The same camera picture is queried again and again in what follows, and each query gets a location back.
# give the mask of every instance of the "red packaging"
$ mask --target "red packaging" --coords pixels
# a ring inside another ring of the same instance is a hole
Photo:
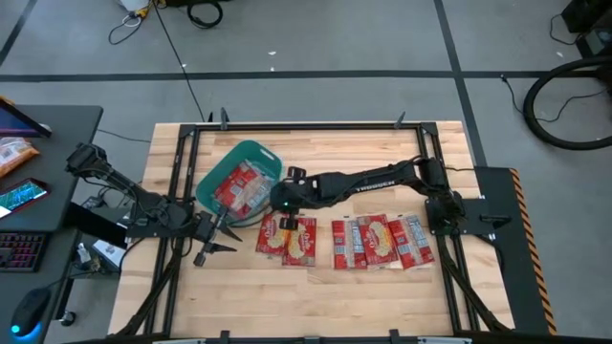
[[[284,266],[313,267],[317,238],[317,219],[299,218],[297,230],[289,231],[283,254]]]
[[[389,222],[404,269],[433,262],[433,253],[416,215]]]
[[[383,268],[398,260],[385,215],[360,216],[357,221],[369,268]]]
[[[278,227],[280,219],[284,217],[287,216],[284,214],[266,214],[264,216],[259,228],[259,238],[257,239],[255,252],[271,255],[283,255],[285,253],[289,230]]]
[[[431,247],[427,242],[427,237],[423,233],[423,228],[421,227],[419,217],[416,215],[410,215],[406,217],[405,220],[410,226],[412,239],[414,239],[414,243],[416,244],[419,253],[421,253],[421,264],[433,262],[433,253],[431,252]]]
[[[357,221],[332,221],[334,269],[367,269]]]
[[[272,181],[249,161],[242,161],[214,191],[217,201],[229,208],[231,217],[244,219],[270,194]]]
[[[410,269],[419,265],[416,257],[419,257],[420,260],[421,255],[417,252],[417,247],[411,239],[412,235],[408,233],[408,224],[402,220],[389,221],[389,229],[391,234],[393,234],[393,240],[400,255],[402,267]]]

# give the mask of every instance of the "desk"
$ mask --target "desk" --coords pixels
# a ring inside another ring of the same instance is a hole
[[[12,313],[23,296],[34,288],[44,287],[68,274],[78,238],[73,227],[62,227],[63,217],[72,199],[77,179],[64,172],[66,158],[77,143],[91,142],[98,128],[102,109],[98,106],[18,106],[29,117],[46,123],[53,129],[49,139],[33,139],[40,156],[2,178],[3,186],[37,178],[48,183],[51,194],[41,202],[26,207],[0,221],[0,230],[28,229],[49,231],[53,235],[47,246],[40,269],[36,273],[0,273],[0,343],[12,343],[8,325]],[[65,284],[52,287],[52,297],[42,318],[40,334],[29,342],[42,343],[49,322],[55,318]]]
[[[180,127],[156,126],[142,183],[150,191],[167,193]],[[437,122],[437,129],[447,166],[472,167],[461,122]],[[275,152],[285,168],[295,165],[309,174],[353,173],[419,154],[416,136],[403,130],[235,131],[230,126],[228,132],[205,132],[199,138],[193,187],[241,140],[257,140]],[[186,182],[188,156],[187,148],[179,190]],[[450,186],[464,198],[480,195],[473,171],[449,171],[448,177]],[[230,330],[232,337],[387,336],[389,329],[399,329],[402,335],[451,334],[439,264],[408,271],[337,271],[332,266],[332,219],[414,213],[426,227],[424,200],[408,187],[395,186],[355,195],[331,208],[304,209],[306,215],[317,218],[314,269],[284,268],[280,261],[255,253],[257,226],[236,230],[243,243],[218,236],[219,244],[236,247],[238,252],[209,256],[202,269],[192,265],[200,246],[194,243],[182,262],[171,337],[218,337],[222,330]],[[428,239],[436,250],[435,240]],[[498,319],[512,328],[494,249],[471,237],[464,237],[463,246],[474,289]],[[122,328],[145,298],[157,248],[156,239],[147,239],[126,257],[109,333]],[[459,291],[457,295],[466,328],[465,304]],[[159,307],[164,300],[162,296]],[[156,331],[162,328],[163,309],[157,311]]]

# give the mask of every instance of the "smartphone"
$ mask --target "smartphone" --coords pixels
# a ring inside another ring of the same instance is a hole
[[[0,219],[47,196],[45,183],[26,179],[0,192]]]

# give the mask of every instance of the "keyboard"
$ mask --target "keyboard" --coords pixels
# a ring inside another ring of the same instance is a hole
[[[46,233],[0,232],[0,272],[36,272],[48,240]]]

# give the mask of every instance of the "black tire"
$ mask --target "black tire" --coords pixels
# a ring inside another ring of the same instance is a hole
[[[585,142],[573,142],[568,140],[562,140],[549,134],[536,119],[536,113],[534,112],[534,103],[536,102],[537,94],[542,88],[555,77],[565,74],[567,72],[574,71],[579,68],[600,66],[600,65],[612,64],[612,56],[601,56],[584,58],[582,60],[566,63],[559,67],[554,68],[547,75],[538,79],[532,88],[527,92],[525,96],[525,102],[523,103],[523,114],[525,115],[525,122],[527,126],[534,133],[536,137],[543,140],[546,143],[554,145],[555,147],[568,149],[568,150],[593,150],[608,147],[612,145],[612,136],[601,140],[592,140]]]

